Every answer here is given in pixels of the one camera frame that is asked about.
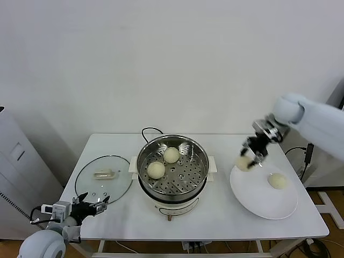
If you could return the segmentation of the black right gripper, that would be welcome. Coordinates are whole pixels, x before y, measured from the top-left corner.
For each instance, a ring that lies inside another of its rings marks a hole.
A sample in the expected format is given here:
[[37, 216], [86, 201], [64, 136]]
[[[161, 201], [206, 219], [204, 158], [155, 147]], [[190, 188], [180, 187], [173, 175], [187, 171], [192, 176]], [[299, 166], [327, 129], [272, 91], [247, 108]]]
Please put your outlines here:
[[265, 160], [265, 156], [268, 155], [268, 144], [269, 138], [265, 134], [256, 134], [256, 136], [248, 137], [243, 143], [240, 156], [245, 156], [250, 149], [255, 154], [255, 157], [249, 166], [261, 166], [262, 162]]

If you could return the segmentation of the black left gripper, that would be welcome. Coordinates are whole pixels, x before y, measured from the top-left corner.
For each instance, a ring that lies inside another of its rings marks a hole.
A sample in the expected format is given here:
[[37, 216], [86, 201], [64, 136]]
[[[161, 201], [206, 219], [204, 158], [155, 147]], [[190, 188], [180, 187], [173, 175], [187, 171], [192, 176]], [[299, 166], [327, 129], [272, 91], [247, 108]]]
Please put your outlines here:
[[102, 201], [96, 203], [83, 203], [83, 200], [88, 195], [88, 192], [82, 193], [73, 198], [70, 216], [75, 219], [78, 225], [88, 216], [100, 214], [107, 209], [110, 196], [105, 197]]

